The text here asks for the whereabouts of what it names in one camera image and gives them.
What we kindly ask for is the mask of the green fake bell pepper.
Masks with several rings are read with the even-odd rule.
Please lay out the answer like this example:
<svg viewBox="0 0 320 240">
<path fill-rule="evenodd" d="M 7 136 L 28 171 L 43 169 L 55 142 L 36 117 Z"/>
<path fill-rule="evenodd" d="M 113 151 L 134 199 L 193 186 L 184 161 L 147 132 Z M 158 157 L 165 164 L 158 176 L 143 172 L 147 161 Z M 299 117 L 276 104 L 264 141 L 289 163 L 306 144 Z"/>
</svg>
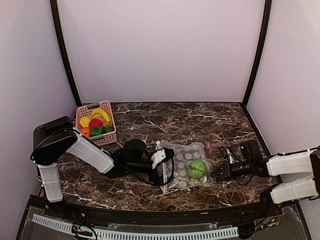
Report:
<svg viewBox="0 0 320 240">
<path fill-rule="evenodd" d="M 105 129 L 103 126 L 93 126 L 90 129 L 90 136 L 91 137 L 103 135 L 104 133 L 105 133 Z"/>
</svg>

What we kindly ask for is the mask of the clear zip top bag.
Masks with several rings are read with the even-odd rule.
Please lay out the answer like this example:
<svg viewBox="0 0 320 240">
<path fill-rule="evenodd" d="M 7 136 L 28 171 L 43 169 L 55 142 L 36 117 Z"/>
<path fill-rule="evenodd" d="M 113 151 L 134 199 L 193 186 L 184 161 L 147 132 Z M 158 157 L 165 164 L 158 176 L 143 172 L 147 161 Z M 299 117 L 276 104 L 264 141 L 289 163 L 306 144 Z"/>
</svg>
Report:
<svg viewBox="0 0 320 240">
<path fill-rule="evenodd" d="M 201 142 L 193 142 L 189 145 L 174 144 L 166 141 L 157 141 L 155 150 L 168 148 L 174 150 L 174 157 L 157 167 L 160 177 L 166 185 L 160 188 L 163 193 L 173 189 L 186 189 L 194 187 L 210 187 L 216 180 L 210 176 L 212 165 L 207 160 L 205 146 Z M 199 179 L 189 177 L 189 164 L 194 160 L 201 160 L 205 164 L 205 175 Z"/>
</svg>

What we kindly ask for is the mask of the yellow fake banana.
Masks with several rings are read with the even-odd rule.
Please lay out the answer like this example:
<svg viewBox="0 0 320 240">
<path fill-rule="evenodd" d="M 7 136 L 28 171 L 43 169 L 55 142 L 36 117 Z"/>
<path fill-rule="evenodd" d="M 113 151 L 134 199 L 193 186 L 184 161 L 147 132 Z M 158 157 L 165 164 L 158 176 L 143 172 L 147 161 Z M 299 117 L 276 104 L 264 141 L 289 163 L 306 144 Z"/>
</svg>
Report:
<svg viewBox="0 0 320 240">
<path fill-rule="evenodd" d="M 110 115 L 103 109 L 101 108 L 97 108 L 94 109 L 91 113 L 91 117 L 92 120 L 96 119 L 96 118 L 103 118 L 105 119 L 107 122 L 112 123 L 112 118 L 110 117 Z"/>
</svg>

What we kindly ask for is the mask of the yellow fake lemon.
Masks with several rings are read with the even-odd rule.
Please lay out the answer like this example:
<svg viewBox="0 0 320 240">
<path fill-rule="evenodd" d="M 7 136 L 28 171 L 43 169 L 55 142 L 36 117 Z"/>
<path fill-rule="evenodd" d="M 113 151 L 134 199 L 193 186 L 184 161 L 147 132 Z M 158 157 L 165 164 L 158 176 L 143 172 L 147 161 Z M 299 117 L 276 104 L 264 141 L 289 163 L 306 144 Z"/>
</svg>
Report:
<svg viewBox="0 0 320 240">
<path fill-rule="evenodd" d="M 90 117 L 82 117 L 79 120 L 79 124 L 81 125 L 82 128 L 88 128 L 91 122 L 91 118 Z"/>
</svg>

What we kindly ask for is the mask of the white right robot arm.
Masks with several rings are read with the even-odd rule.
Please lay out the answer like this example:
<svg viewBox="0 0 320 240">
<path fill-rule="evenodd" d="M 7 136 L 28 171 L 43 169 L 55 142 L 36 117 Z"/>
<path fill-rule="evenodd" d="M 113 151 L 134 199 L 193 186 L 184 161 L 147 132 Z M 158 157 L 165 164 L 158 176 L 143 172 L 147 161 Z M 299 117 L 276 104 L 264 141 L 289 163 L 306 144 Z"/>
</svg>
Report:
<svg viewBox="0 0 320 240">
<path fill-rule="evenodd" d="M 255 140 L 241 143 L 242 157 L 231 148 L 220 149 L 225 161 L 210 175 L 216 180 L 236 179 L 245 175 L 260 178 L 292 175 L 296 179 L 278 183 L 260 195 L 255 213 L 266 217 L 275 205 L 296 200 L 316 200 L 320 197 L 320 148 L 283 152 L 264 157 Z"/>
</svg>

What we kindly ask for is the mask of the orange fake fruit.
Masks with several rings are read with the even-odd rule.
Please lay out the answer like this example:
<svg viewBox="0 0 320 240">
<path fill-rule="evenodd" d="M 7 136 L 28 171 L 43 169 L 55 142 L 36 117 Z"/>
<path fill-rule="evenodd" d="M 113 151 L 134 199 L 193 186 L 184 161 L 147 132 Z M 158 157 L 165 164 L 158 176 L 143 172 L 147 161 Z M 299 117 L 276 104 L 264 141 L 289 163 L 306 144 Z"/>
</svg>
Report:
<svg viewBox="0 0 320 240">
<path fill-rule="evenodd" d="M 82 127 L 80 132 L 86 138 L 90 138 L 91 137 L 91 129 L 89 127 Z"/>
</svg>

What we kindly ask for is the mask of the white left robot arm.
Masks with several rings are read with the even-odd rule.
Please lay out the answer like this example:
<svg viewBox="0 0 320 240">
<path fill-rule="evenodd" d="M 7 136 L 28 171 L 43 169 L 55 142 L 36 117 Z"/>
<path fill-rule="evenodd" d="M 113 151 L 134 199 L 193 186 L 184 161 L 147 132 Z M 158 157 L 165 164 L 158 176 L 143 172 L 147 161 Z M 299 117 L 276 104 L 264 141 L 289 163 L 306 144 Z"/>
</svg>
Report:
<svg viewBox="0 0 320 240">
<path fill-rule="evenodd" d="M 70 206 L 63 201 L 58 162 L 71 155 L 94 168 L 109 179 L 126 175 L 148 175 L 146 183 L 159 186 L 162 181 L 158 167 L 169 156 L 165 149 L 149 153 L 143 141 L 133 139 L 114 153 L 97 146 L 76 129 L 72 120 L 63 116 L 37 126 L 33 131 L 33 150 L 30 160 L 36 165 L 51 210 L 60 218 L 67 218 Z"/>
</svg>

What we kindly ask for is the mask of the pink fake fruit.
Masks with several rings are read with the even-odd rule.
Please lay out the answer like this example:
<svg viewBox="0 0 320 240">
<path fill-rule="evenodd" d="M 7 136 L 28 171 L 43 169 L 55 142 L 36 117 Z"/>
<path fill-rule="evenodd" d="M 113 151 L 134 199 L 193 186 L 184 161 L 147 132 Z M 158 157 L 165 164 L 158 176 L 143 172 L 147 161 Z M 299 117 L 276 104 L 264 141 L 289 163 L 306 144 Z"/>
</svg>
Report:
<svg viewBox="0 0 320 240">
<path fill-rule="evenodd" d="M 93 128 L 93 127 L 102 127 L 103 126 L 103 122 L 98 119 L 98 118 L 95 118 L 95 119 L 92 119 L 89 123 L 89 127 L 90 128 Z"/>
</svg>

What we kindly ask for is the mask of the green fake watermelon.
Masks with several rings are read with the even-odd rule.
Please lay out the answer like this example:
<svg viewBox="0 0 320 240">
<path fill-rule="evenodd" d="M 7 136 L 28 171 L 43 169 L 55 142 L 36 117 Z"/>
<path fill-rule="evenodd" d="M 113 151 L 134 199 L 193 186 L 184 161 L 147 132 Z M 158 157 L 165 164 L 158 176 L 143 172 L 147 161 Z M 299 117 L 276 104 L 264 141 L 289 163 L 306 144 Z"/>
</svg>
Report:
<svg viewBox="0 0 320 240">
<path fill-rule="evenodd" d="M 200 179 L 206 173 L 206 165 L 202 160 L 194 160 L 188 166 L 188 175 L 192 179 Z"/>
</svg>

